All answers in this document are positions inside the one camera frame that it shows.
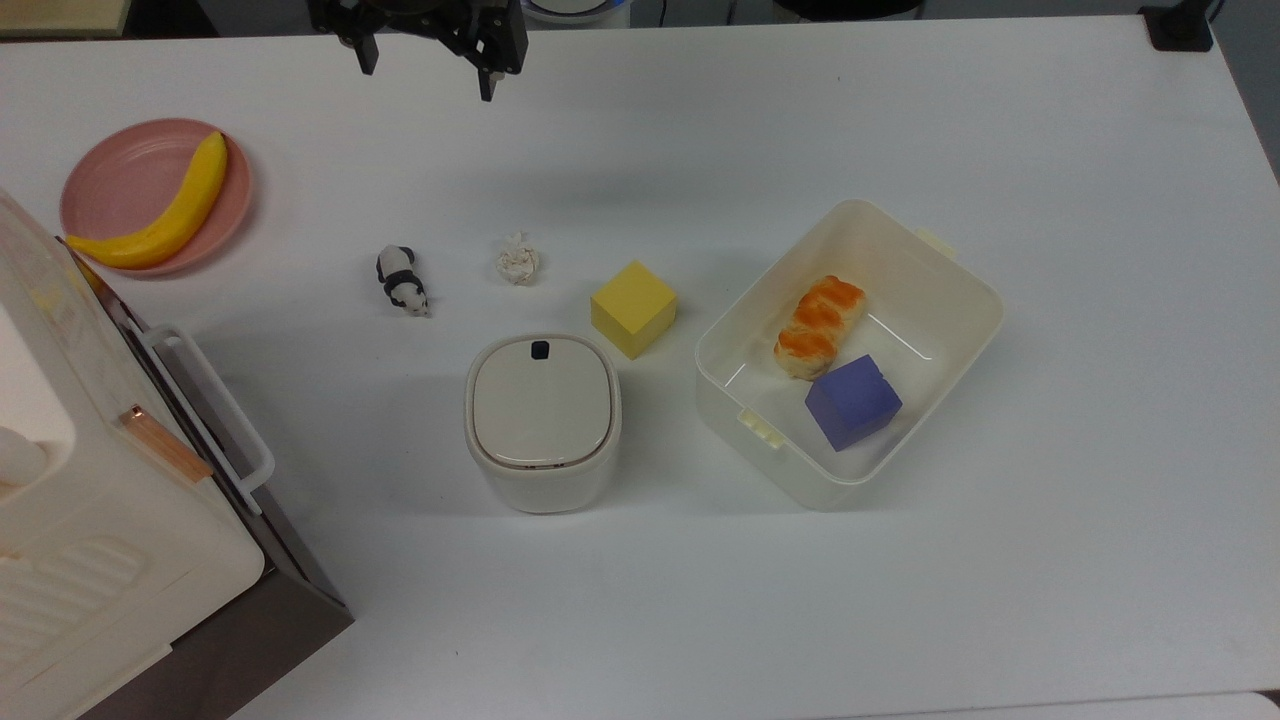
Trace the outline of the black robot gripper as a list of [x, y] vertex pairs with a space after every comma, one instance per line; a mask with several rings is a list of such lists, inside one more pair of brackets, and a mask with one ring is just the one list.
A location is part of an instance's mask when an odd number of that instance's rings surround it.
[[380, 56], [378, 32], [433, 38], [477, 69], [484, 102], [494, 99], [498, 73], [521, 73], [529, 50], [520, 1], [310, 1], [308, 17], [353, 50], [366, 76]]

